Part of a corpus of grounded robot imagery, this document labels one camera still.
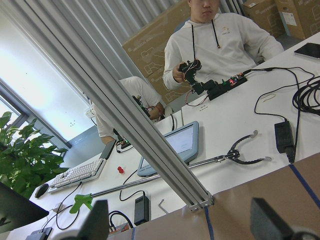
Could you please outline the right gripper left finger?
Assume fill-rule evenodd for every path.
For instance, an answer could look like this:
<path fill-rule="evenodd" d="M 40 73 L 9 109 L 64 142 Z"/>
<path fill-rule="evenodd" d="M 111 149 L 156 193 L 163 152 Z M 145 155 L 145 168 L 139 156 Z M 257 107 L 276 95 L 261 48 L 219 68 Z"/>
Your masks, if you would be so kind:
<path fill-rule="evenodd" d="M 109 235 L 107 200 L 97 200 L 78 232 L 77 240 L 106 240 Z"/>

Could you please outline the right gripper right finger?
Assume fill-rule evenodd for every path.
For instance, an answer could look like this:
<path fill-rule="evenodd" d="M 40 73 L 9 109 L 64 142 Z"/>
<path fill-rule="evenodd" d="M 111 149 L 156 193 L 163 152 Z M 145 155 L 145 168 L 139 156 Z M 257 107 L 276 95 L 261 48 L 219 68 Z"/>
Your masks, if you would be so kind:
<path fill-rule="evenodd" d="M 251 200 L 250 230 L 255 240 L 290 240 L 294 234 L 267 201 L 257 197 Z"/>

